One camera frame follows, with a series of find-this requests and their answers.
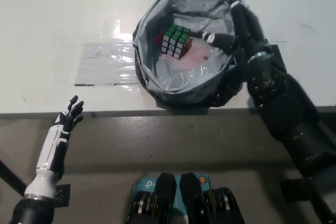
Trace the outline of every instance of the white table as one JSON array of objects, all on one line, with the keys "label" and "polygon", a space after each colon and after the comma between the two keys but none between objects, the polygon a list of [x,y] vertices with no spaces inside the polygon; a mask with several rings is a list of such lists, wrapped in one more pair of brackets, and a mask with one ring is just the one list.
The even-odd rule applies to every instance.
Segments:
[{"label": "white table", "polygon": [[[131,34],[154,0],[1,0],[0,117],[54,116],[77,94],[92,116],[164,115],[139,85],[74,87],[75,43],[91,42],[104,24],[121,20]],[[245,0],[266,37],[279,45],[287,70],[320,111],[335,111],[336,2]],[[209,114],[248,111],[246,87]]]}]

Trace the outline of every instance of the white robotic arm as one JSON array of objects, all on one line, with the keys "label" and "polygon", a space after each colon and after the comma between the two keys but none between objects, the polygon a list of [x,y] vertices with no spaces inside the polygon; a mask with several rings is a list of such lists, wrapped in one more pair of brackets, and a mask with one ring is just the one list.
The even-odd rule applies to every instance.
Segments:
[{"label": "white robotic arm", "polygon": [[[64,173],[64,158],[70,133],[76,124],[83,120],[80,113],[83,111],[84,102],[75,105],[77,100],[77,96],[70,100],[70,104],[59,113],[54,125],[49,129],[37,162],[36,177],[26,188],[22,202],[20,201],[14,209],[12,223],[51,223],[50,215],[53,215],[53,205],[57,197],[56,183]],[[39,209],[44,212],[41,214],[37,211]]]}]

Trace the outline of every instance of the transparent plastic sheet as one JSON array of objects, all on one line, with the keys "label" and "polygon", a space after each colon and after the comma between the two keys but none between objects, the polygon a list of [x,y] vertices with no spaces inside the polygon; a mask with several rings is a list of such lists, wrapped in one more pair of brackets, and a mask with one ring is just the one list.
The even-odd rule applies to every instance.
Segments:
[{"label": "transparent plastic sheet", "polygon": [[80,58],[76,85],[116,85],[139,83],[134,67],[132,34],[121,32],[122,22],[105,22],[102,34],[75,48]]},{"label": "transparent plastic sheet", "polygon": [[234,35],[229,6],[225,0],[156,0],[136,32],[134,45],[138,48],[136,56],[146,88],[164,101],[197,103],[215,93],[233,56],[202,40],[194,40],[208,47],[211,56],[193,69],[176,67],[169,57],[161,56],[161,45],[154,43],[155,37],[164,34],[171,24],[192,31]]}]

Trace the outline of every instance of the gray plastic bag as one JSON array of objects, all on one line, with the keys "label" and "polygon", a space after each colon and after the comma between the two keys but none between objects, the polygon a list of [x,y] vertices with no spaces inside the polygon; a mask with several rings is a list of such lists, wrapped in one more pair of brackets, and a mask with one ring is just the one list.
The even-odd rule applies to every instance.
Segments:
[{"label": "gray plastic bag", "polygon": [[[208,48],[211,57],[193,69],[177,68],[168,57],[161,57],[161,46],[154,43],[156,36],[164,34],[172,24],[192,31],[234,35],[227,2],[156,0],[133,34],[136,73],[153,96],[176,107],[223,105],[226,101],[218,101],[218,94],[227,88],[225,80],[229,80],[228,73],[236,67],[234,56],[226,55],[201,39],[195,39]],[[239,88],[230,89],[231,98]]]}]

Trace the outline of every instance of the rubik's cube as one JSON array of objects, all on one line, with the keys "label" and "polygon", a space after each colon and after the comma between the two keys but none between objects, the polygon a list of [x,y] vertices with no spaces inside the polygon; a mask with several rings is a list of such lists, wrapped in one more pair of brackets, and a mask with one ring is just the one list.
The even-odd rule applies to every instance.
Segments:
[{"label": "rubik's cube", "polygon": [[163,36],[161,52],[180,59],[190,48],[190,29],[172,25]]}]

